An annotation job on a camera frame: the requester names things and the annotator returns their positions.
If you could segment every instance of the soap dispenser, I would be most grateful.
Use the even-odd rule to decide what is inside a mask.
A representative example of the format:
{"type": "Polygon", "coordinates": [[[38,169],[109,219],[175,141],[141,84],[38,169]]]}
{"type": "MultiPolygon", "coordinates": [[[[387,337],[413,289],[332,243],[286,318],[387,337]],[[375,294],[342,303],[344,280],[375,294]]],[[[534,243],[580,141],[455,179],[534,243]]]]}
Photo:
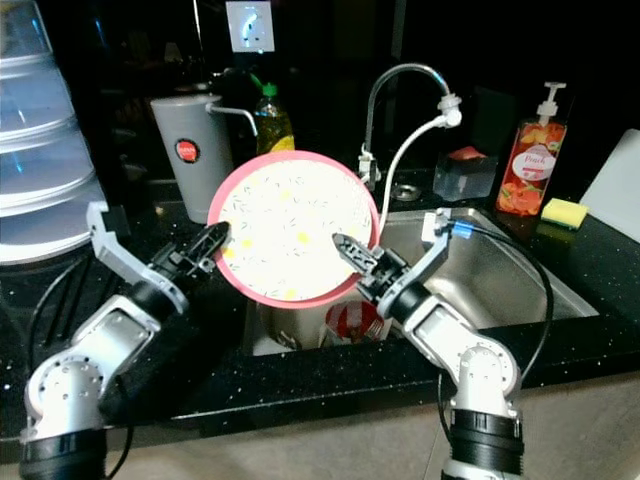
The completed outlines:
{"type": "Polygon", "coordinates": [[[558,112],[556,92],[564,83],[547,82],[549,97],[538,106],[538,118],[524,120],[504,173],[496,208],[522,216],[537,215],[567,132],[566,123],[552,120],[558,112]]]}

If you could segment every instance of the speckled countertop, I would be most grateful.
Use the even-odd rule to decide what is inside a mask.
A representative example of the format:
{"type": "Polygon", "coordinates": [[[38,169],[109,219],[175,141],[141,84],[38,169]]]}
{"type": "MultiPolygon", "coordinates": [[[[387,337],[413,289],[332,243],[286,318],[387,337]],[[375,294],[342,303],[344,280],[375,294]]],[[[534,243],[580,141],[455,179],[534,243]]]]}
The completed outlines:
{"type": "MultiPolygon", "coordinates": [[[[404,175],[411,183],[425,181],[420,174],[404,175]]],[[[437,197],[423,195],[395,209],[441,204],[437,197]]],[[[498,214],[490,204],[466,204],[484,209],[600,312],[554,322],[524,388],[640,370],[639,244],[592,217],[577,232],[569,232],[539,225],[535,218],[498,214]]],[[[127,247],[143,260],[167,241],[187,241],[200,228],[188,221],[180,202],[158,203],[155,209],[142,209],[130,217],[132,237],[127,247]]],[[[26,324],[46,286],[77,255],[29,269],[0,270],[2,462],[16,460],[17,437],[25,421],[26,324]]],[[[73,331],[111,293],[115,287],[105,288],[108,281],[106,269],[90,267],[73,320],[43,322],[40,340],[46,342],[48,336],[50,346],[39,348],[37,358],[60,348],[56,339],[64,338],[65,330],[73,331]]],[[[162,424],[175,432],[197,432],[196,436],[221,435],[435,399],[436,369],[405,340],[251,357],[241,346],[246,300],[217,273],[203,286],[199,298],[201,320],[169,322],[125,375],[137,424],[162,424]]],[[[540,324],[485,333],[504,342],[523,364],[539,338],[540,324]]],[[[113,423],[124,423],[115,395],[107,398],[105,411],[113,423]]],[[[177,438],[179,433],[151,438],[148,443],[177,438]]]]}

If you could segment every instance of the red logo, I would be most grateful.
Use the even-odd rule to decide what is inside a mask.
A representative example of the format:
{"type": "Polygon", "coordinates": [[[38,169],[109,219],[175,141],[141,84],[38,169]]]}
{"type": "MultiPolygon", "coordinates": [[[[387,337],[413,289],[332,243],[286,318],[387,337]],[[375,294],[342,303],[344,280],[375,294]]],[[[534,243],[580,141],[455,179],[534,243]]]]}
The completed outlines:
{"type": "Polygon", "coordinates": [[[200,149],[191,140],[180,139],[176,143],[176,153],[183,162],[196,163],[200,157],[200,149]]]}

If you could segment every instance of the clear plastic container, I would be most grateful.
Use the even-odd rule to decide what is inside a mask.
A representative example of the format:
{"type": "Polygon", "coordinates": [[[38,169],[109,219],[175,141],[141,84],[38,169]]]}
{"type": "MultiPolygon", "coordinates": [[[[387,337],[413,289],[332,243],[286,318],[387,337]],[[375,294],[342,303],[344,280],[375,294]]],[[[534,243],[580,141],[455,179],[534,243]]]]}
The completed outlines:
{"type": "Polygon", "coordinates": [[[37,212],[0,218],[0,265],[35,262],[89,241],[87,205],[104,200],[97,181],[80,196],[37,212]]]}
{"type": "Polygon", "coordinates": [[[0,141],[35,133],[73,114],[67,84],[51,62],[0,71],[0,141]]]}
{"type": "Polygon", "coordinates": [[[487,197],[497,165],[496,156],[454,160],[441,155],[436,165],[433,192],[449,202],[487,197]]]}
{"type": "Polygon", "coordinates": [[[0,144],[0,217],[64,202],[94,177],[75,121],[0,144]]]}
{"type": "Polygon", "coordinates": [[[0,4],[0,57],[2,62],[51,53],[51,45],[34,2],[3,0],[0,4]]]}

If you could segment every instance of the faucet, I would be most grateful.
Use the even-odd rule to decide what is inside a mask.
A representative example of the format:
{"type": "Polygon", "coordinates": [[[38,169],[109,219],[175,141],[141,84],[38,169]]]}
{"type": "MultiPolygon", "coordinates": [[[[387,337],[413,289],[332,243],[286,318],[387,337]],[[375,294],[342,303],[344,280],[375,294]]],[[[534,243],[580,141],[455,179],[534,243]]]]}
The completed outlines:
{"type": "Polygon", "coordinates": [[[367,103],[367,125],[365,130],[364,143],[362,144],[360,156],[358,157],[358,175],[360,180],[364,182],[370,191],[375,190],[376,182],[382,178],[382,174],[377,166],[377,161],[371,153],[371,138],[373,135],[373,113],[376,106],[376,97],[382,86],[392,77],[401,72],[421,72],[436,81],[440,89],[442,90],[442,99],[438,104],[438,108],[443,114],[447,114],[451,110],[457,110],[460,104],[460,99],[449,89],[449,85],[444,80],[439,72],[424,65],[422,63],[403,63],[390,68],[373,84],[371,93],[369,93],[369,101],[367,103]]]}

